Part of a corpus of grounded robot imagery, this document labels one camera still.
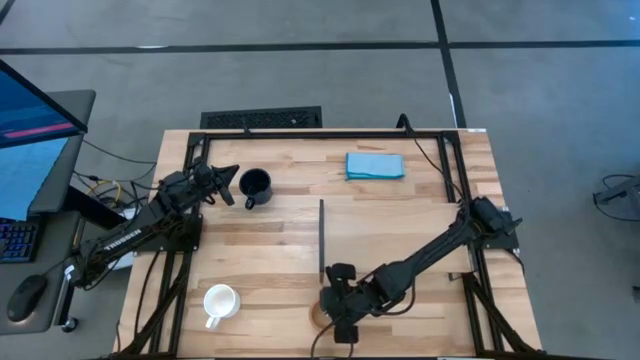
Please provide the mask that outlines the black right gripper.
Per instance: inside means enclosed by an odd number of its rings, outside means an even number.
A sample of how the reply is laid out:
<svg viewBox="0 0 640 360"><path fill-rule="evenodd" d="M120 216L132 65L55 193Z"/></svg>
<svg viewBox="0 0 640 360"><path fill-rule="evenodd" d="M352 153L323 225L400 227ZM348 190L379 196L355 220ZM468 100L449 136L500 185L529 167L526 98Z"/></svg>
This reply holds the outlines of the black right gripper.
<svg viewBox="0 0 640 360"><path fill-rule="evenodd" d="M331 320L348 323L334 326L334 342L357 344L359 329L353 324L372 313L374 289L371 286L352 289L349 281L356 279L356 268L352 264L335 263L325 268L325 274L330 287L323 287L320 291L320 308Z"/></svg>

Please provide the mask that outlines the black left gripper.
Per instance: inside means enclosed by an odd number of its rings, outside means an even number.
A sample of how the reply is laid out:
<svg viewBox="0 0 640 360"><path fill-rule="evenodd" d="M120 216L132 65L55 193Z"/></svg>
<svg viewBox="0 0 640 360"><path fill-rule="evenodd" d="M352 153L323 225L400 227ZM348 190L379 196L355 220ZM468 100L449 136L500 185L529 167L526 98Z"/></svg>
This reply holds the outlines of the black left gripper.
<svg viewBox="0 0 640 360"><path fill-rule="evenodd" d="M219 190L216 184L214 173L222 182L231 182L238 172L239 165L231 165L226 167L211 167L199 160L192 169L192 182L194 192L199 199L205 203L215 203L213 197L217 192L221 199L228 205L234 204L234 198L227 186L222 185Z"/></svg>

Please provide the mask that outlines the black ceramic mug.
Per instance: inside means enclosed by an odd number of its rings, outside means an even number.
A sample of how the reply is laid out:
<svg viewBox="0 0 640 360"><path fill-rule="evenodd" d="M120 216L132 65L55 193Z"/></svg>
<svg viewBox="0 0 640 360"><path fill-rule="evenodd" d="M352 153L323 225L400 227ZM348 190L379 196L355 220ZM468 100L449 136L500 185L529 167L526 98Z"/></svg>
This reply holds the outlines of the black ceramic mug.
<svg viewBox="0 0 640 360"><path fill-rule="evenodd" d="M247 210L268 203L273 194L270 175L259 168L249 169L241 176L239 189L246 197L245 208Z"/></svg>

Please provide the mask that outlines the wooden cup with handle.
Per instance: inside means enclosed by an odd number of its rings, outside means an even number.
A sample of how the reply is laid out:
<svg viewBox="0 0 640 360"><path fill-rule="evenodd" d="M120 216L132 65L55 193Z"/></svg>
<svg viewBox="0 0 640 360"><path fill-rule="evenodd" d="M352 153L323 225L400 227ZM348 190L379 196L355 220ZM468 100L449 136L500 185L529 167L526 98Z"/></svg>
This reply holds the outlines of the wooden cup with handle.
<svg viewBox="0 0 640 360"><path fill-rule="evenodd" d="M319 300L309 307L309 321L316 330L322 330L331 322L331 318L321 308Z"/></svg>

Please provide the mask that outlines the white box under arm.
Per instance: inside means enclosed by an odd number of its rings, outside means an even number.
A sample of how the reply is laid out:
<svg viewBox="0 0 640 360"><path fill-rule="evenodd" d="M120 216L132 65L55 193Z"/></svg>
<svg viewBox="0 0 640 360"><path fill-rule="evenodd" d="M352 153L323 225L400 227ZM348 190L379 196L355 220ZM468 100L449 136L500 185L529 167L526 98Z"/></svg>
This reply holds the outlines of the white box under arm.
<svg viewBox="0 0 640 360"><path fill-rule="evenodd" d="M120 212L120 215L125 217L127 220L130 220L134 216L134 214L135 214L134 208L128 208ZM114 261L110 263L109 266L112 267L114 271L117 271L123 268L131 267L133 265L133 260L134 260L134 253L128 252L123 257L121 257L118 261Z"/></svg>

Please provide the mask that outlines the black floor vent grille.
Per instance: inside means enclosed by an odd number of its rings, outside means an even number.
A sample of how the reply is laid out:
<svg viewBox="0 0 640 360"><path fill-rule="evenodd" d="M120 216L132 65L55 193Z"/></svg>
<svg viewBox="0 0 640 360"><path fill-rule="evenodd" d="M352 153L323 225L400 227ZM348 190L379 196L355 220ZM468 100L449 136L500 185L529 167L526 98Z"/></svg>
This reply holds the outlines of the black floor vent grille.
<svg viewBox="0 0 640 360"><path fill-rule="evenodd" d="M201 129L322 128L320 106L202 112Z"/></svg>

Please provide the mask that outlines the white ceramic mug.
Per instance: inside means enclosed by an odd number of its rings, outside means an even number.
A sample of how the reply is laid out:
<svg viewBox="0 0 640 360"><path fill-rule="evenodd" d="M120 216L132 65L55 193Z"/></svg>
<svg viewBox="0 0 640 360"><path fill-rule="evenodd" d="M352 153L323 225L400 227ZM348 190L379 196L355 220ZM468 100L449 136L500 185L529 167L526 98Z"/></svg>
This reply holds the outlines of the white ceramic mug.
<svg viewBox="0 0 640 360"><path fill-rule="evenodd" d="M233 317L240 305L240 295L230 286L217 284L209 288L203 299L203 307L208 316L205 327L215 329L221 320Z"/></svg>

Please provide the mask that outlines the black desk foot bar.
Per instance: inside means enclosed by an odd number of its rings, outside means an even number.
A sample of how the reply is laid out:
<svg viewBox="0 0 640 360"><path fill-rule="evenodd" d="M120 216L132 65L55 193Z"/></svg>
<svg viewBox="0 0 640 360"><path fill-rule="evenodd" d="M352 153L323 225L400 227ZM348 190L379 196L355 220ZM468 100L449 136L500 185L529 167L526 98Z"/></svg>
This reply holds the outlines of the black desk foot bar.
<svg viewBox="0 0 640 360"><path fill-rule="evenodd" d="M84 219L105 229L112 229L126 222L125 217L71 185L68 186L62 209L77 211Z"/></svg>

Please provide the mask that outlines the blue folded cloth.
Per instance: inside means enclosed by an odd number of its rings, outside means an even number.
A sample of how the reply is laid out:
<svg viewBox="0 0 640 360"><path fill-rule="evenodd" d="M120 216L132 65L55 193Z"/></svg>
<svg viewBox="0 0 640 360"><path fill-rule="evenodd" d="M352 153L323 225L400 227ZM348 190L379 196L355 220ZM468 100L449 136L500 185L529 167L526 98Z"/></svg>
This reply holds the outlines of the blue folded cloth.
<svg viewBox="0 0 640 360"><path fill-rule="evenodd" d="M347 153L346 180L389 180L405 176L404 158L398 154Z"/></svg>

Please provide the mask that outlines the grey side desk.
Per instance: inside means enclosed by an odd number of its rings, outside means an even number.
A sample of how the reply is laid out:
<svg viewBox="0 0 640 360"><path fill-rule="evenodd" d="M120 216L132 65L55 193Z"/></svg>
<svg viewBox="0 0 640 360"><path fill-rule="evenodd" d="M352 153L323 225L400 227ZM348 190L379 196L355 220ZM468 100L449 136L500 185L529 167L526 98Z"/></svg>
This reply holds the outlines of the grey side desk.
<svg viewBox="0 0 640 360"><path fill-rule="evenodd" d="M0 336L39 333L58 327L70 315L74 288L64 279L59 263L79 241L86 219L77 211L64 211L62 205L71 185L83 137L71 137L62 149L51 174L36 196L35 208L43 212L40 220L40 242L36 257L30 263L0 264ZM48 285L36 308L21 322L11 322L6 308L18 285L31 275L44 273Z"/></svg>

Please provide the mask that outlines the computer monitor with blue screen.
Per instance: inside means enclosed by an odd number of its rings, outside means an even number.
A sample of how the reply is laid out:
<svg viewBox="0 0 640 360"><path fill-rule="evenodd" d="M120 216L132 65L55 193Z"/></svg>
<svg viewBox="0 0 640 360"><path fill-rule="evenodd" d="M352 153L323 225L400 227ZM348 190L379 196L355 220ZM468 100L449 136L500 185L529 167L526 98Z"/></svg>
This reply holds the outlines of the computer monitor with blue screen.
<svg viewBox="0 0 640 360"><path fill-rule="evenodd" d="M0 60L0 218L28 208L72 136L87 126Z"/></svg>

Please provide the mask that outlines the black computer keyboard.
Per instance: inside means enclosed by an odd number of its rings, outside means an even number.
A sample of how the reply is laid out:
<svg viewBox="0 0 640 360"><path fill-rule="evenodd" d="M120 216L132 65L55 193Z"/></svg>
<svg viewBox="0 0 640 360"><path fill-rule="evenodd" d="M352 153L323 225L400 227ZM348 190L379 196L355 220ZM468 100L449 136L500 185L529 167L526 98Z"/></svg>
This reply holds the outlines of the black computer keyboard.
<svg viewBox="0 0 640 360"><path fill-rule="evenodd" d="M41 222L0 218L0 264L33 262L40 242Z"/></svg>

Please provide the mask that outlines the black computer mouse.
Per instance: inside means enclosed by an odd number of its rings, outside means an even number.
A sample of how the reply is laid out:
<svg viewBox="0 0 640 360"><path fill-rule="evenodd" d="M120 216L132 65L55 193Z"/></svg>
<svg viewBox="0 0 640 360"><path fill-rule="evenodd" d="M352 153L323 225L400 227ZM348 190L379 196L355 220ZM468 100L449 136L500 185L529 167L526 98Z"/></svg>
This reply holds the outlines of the black computer mouse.
<svg viewBox="0 0 640 360"><path fill-rule="evenodd" d="M44 275L25 278L9 298L6 314L11 322L21 322L31 315L48 285Z"/></svg>

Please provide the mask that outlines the black aluminium table frame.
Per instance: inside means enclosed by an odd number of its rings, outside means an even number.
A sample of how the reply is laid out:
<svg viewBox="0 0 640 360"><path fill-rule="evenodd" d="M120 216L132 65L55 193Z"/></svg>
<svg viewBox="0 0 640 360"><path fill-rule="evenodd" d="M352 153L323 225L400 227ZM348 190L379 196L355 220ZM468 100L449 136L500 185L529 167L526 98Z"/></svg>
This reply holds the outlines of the black aluminium table frame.
<svg viewBox="0 0 640 360"><path fill-rule="evenodd" d="M318 245L328 263L355 265L360 274L402 259L443 232L456 204L446 196L437 166L447 159L464 167L475 196L495 204L503 191L487 134L459 132L461 155L433 139L235 139L215 135L209 161L216 166L262 168L274 195L246 210L243 198L204 206L203 234L187 283L177 354L181 358L225 357L413 357L466 356L474 351L460 274L471 267L458 249L423 273L414 306L397 317L366 318L353 346L337 344L316 330L309 307L319 299ZM405 176L346 180L347 153L398 154ZM209 330L203 307L207 290L225 284L240 295L239 311Z"/></svg>

